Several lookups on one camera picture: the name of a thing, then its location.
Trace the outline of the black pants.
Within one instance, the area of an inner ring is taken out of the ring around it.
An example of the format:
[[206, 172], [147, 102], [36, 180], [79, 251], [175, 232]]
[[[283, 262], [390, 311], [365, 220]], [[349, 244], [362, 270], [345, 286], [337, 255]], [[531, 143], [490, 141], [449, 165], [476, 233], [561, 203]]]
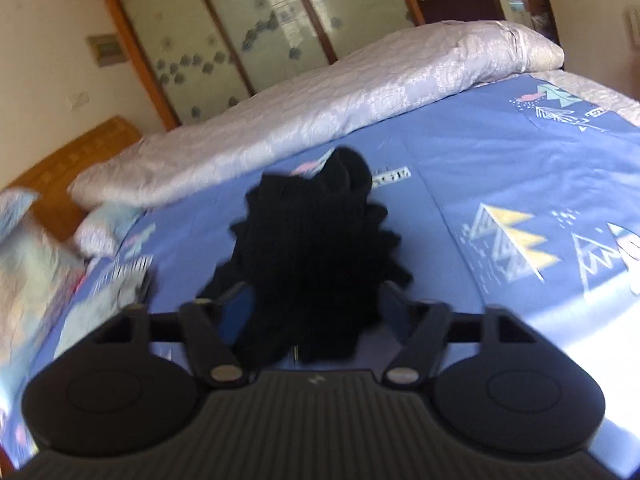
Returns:
[[336, 148], [318, 174], [266, 172], [246, 193], [232, 256], [200, 292], [218, 299], [239, 283], [253, 289], [252, 312], [228, 343], [242, 367], [291, 351], [305, 364], [348, 360], [382, 322], [381, 285], [411, 283], [394, 258], [401, 238], [383, 228], [387, 210], [370, 202], [371, 190], [362, 156]]

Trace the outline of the floral pillow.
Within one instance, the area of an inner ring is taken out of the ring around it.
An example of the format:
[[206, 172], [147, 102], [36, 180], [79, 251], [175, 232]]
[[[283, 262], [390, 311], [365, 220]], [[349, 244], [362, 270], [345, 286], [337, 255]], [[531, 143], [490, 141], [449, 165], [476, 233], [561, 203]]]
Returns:
[[1, 193], [1, 363], [35, 350], [72, 298], [85, 265], [30, 213], [39, 195]]
[[113, 258], [144, 209], [105, 202], [82, 220], [74, 234], [78, 252], [86, 258]]

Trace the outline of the blue patterned bed sheet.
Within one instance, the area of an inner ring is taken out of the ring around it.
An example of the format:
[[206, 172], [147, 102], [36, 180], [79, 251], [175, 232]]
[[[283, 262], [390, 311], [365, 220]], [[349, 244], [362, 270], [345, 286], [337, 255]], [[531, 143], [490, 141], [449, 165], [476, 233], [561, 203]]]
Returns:
[[362, 128], [346, 138], [149, 209], [115, 259], [102, 259], [21, 370], [1, 443], [36, 452], [20, 411], [52, 361], [66, 318], [118, 271], [149, 264], [152, 312], [191, 299], [229, 259], [230, 224], [262, 173], [317, 172], [339, 145], [374, 175], [372, 200], [402, 240], [409, 296], [480, 312], [501, 304], [600, 385], [605, 422], [590, 451], [625, 478], [639, 467], [639, 128], [560, 84], [518, 76]]

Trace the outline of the wooden headboard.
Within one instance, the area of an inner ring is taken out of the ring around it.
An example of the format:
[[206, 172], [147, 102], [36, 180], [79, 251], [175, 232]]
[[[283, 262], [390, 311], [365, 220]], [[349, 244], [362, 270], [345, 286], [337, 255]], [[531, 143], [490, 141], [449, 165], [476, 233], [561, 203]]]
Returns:
[[133, 124], [114, 116], [37, 162], [9, 188], [37, 192], [39, 198], [30, 208], [32, 216], [54, 238], [67, 242], [88, 214], [72, 201], [67, 188], [84, 170], [115, 157], [141, 138]]

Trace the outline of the lilac quilted duvet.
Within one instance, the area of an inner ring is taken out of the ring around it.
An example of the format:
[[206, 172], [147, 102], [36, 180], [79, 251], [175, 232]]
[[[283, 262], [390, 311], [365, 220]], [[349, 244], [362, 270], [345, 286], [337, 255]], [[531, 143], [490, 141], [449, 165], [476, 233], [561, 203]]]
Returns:
[[67, 189], [81, 208], [157, 207], [482, 84], [531, 74], [637, 125], [639, 104], [562, 70], [561, 47], [505, 21], [393, 32], [192, 126], [145, 136]]

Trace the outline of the wooden glass-door wardrobe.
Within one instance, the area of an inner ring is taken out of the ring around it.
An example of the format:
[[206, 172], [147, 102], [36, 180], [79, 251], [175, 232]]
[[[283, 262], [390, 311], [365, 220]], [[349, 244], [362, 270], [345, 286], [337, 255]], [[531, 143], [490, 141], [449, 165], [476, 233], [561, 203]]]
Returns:
[[423, 22], [418, 0], [104, 0], [167, 129]]

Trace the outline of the wall control panel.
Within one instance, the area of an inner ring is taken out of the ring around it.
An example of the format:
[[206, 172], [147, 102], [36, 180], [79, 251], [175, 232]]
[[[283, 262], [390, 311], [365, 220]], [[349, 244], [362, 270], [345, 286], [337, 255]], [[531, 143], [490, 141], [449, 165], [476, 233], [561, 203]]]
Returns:
[[99, 67], [107, 67], [128, 61], [126, 52], [116, 34], [86, 37], [91, 56]]

